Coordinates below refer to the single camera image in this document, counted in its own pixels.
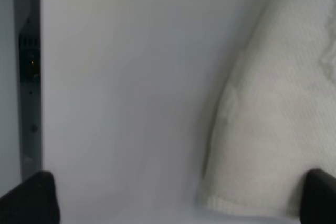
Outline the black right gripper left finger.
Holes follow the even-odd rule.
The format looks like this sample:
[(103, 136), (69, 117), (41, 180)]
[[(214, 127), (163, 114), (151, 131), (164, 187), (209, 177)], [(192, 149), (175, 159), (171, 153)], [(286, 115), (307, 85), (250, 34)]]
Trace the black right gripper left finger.
[(36, 172), (1, 197), (1, 223), (60, 223), (53, 174)]

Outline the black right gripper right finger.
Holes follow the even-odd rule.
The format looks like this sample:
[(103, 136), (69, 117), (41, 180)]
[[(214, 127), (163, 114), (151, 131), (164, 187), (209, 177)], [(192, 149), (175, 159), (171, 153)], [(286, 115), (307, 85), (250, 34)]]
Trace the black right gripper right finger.
[(335, 224), (335, 177), (321, 169), (307, 173), (300, 204), (301, 224)]

